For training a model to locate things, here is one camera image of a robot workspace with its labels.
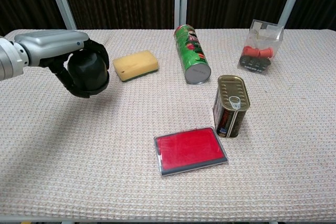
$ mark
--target green chip can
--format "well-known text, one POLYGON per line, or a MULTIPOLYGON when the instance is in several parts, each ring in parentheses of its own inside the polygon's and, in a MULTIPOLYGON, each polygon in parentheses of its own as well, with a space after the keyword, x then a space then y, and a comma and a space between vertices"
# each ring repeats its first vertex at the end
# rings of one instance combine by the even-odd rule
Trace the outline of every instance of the green chip can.
POLYGON ((204 56, 195 29, 190 25, 179 26, 174 33, 176 48, 189 84, 205 82, 211 75, 211 68, 204 56))

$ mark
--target pull tab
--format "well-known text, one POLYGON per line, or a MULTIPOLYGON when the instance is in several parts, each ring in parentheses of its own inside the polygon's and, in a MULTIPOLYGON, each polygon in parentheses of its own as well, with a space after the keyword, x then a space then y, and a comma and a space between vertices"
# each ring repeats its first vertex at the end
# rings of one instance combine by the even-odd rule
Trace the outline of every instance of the pull tab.
POLYGON ((239 97, 229 97, 229 102, 231 103, 232 108, 235 110, 240 109, 240 98, 239 97))

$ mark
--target can lid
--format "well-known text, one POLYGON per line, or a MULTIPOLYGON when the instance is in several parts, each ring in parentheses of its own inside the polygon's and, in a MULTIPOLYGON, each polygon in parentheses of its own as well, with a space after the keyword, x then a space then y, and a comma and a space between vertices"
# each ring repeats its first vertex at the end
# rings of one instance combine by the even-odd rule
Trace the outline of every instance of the can lid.
POLYGON ((247 111, 250 107, 245 83, 238 76, 220 76, 218 89, 222 106, 230 111, 247 111))
POLYGON ((189 84, 201 84, 209 79, 211 75, 211 68, 204 63, 197 63, 190 66, 185 71, 185 80, 189 84))

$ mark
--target tin can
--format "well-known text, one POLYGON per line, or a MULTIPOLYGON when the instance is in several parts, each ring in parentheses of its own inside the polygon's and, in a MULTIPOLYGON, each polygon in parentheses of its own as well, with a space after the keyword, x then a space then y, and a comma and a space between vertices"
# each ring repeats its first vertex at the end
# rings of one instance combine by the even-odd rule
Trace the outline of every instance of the tin can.
POLYGON ((189 84, 205 82, 211 75, 211 68, 195 29, 190 25, 179 26, 175 30, 174 38, 186 82, 189 84))
POLYGON ((238 76, 220 76, 213 107, 215 130, 221 137, 236 137, 250 107, 245 83, 238 76))

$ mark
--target tablecloth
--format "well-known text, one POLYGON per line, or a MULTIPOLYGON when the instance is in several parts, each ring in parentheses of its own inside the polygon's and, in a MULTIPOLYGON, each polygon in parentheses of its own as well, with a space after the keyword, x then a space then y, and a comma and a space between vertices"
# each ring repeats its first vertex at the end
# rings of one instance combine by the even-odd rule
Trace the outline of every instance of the tablecloth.
MULTIPOLYGON (((6 36, 29 30, 16 30, 6 36)), ((186 84, 173 30, 85 30, 110 60, 142 50, 156 73, 71 95, 48 70, 0 83, 0 215, 89 220, 336 220, 336 32, 285 30, 266 76, 237 69, 246 29, 197 29, 210 79, 186 84), (217 78, 251 107, 228 165, 162 178, 154 136, 214 126, 217 78)))

